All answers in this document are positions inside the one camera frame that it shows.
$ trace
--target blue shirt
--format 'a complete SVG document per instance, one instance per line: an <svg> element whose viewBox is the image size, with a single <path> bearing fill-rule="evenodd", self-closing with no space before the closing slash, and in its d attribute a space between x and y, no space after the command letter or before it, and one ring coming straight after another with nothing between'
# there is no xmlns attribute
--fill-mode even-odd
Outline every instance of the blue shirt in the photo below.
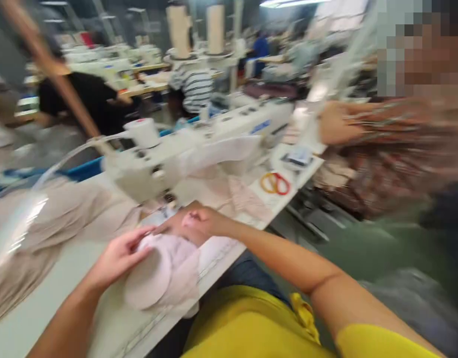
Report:
<svg viewBox="0 0 458 358"><path fill-rule="evenodd" d="M255 40L253 50L255 57L269 56L269 43L267 39L265 37L259 37Z"/></svg>

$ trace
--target factory floor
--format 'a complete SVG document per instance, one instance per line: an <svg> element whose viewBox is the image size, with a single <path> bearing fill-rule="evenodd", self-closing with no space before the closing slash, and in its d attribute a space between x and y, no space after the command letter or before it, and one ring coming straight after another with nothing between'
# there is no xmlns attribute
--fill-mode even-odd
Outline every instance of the factory floor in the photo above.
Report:
<svg viewBox="0 0 458 358"><path fill-rule="evenodd" d="M403 223L396 219L356 223L353 227L340 229L336 235L330 235L327 243L317 243L316 237L286 211L274 219L268 231L270 228L286 239L326 257L356 280L373 282L400 268L417 268L438 281L453 301L458 301L458 280L455 279L456 271L451 267L449 256L434 237L430 237L426 230L415 223ZM297 291L262 262L259 263L284 293ZM322 344L334 350L327 328L316 316L315 321Z"/></svg>

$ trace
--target white table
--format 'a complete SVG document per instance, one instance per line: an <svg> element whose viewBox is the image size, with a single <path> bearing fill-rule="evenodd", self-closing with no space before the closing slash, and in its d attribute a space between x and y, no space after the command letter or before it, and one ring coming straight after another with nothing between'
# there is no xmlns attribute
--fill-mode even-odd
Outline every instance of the white table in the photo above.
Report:
<svg viewBox="0 0 458 358"><path fill-rule="evenodd" d="M219 78L223 75L224 73L221 71L212 71L211 77L213 79ZM123 93L130 96L134 97L137 95L142 95L146 93L151 93L151 92L161 92L169 89L169 84L168 82L157 82L157 81L152 81L152 77L154 75L149 75L146 76L146 85L137 85L135 87L128 88L128 90L124 91Z"/></svg>
<svg viewBox="0 0 458 358"><path fill-rule="evenodd" d="M268 63L268 64L281 64L284 63L284 56L283 55L276 55L276 56L265 56L265 57L260 57L257 59L260 62Z"/></svg>
<svg viewBox="0 0 458 358"><path fill-rule="evenodd" d="M285 169L280 158L290 146L279 144L272 152L272 165L289 180L294 174ZM237 220L264 229L278 215L299 188L318 170L323 160L314 157L301 172L287 195L265 193L255 180L252 190L272 210L267 221L239 215ZM105 187L119 189L105 174L95 176L94 181ZM176 195L183 201L197 199L197 190ZM24 357L41 335L55 311L73 290L91 265L103 251L105 244L69 243L59 261L40 286L0 322L0 358ZM245 250L241 243L228 238L212 238L200 248L199 296L201 297ZM197 300L188 300L177 310L149 309L135 311L126 306L122 296L122 282L114 284L102 297L95 316L94 334L88 356L91 358L142 358L170 331Z"/></svg>

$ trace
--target striped shirt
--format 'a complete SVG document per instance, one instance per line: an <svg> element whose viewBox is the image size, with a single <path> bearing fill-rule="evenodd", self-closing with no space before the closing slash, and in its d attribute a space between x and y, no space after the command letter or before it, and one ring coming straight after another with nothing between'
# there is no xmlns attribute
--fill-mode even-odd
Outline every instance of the striped shirt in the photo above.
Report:
<svg viewBox="0 0 458 358"><path fill-rule="evenodd" d="M183 68L175 71L168 84L174 90L184 93L183 106L189 113L197 113L207 106L213 91L213 78L208 70L188 70Z"/></svg>

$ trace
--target yellow clothing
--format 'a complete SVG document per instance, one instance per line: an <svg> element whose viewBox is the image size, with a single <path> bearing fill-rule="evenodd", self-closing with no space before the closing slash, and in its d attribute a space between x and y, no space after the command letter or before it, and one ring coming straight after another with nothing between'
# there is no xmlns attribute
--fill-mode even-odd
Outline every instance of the yellow clothing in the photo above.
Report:
<svg viewBox="0 0 458 358"><path fill-rule="evenodd" d="M335 358L320 345L311 307L292 295L289 309L257 288L231 286L203 306L188 336L184 358ZM435 358L437 355L386 329L352 325L336 340L344 358Z"/></svg>

